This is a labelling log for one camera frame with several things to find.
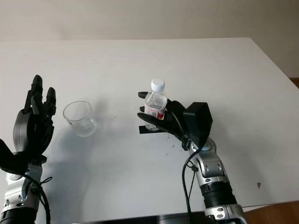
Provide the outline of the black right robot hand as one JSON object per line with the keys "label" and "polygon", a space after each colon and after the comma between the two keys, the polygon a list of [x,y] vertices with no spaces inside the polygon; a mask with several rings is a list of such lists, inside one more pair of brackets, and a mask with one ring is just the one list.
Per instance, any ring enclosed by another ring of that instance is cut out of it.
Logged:
{"label": "black right robot hand", "polygon": [[146,114],[144,110],[145,107],[141,106],[140,112],[137,113],[137,116],[140,119],[156,126],[161,131],[168,132],[174,135],[178,140],[182,142],[182,148],[185,151],[188,151],[188,147],[190,145],[190,143],[188,142],[189,136],[186,133],[187,128],[183,119],[183,112],[185,108],[180,102],[167,99],[166,111],[164,112],[163,119],[157,119],[153,116],[150,116]]}

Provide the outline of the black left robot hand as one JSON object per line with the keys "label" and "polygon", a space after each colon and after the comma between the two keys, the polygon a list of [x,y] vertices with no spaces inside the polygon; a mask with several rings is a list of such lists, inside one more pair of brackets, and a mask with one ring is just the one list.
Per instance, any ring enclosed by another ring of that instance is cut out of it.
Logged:
{"label": "black left robot hand", "polygon": [[52,116],[56,113],[56,91],[50,87],[43,102],[43,79],[35,75],[31,89],[27,93],[25,106],[17,114],[13,129],[16,154],[29,162],[45,163],[43,155],[49,146],[53,132]]}

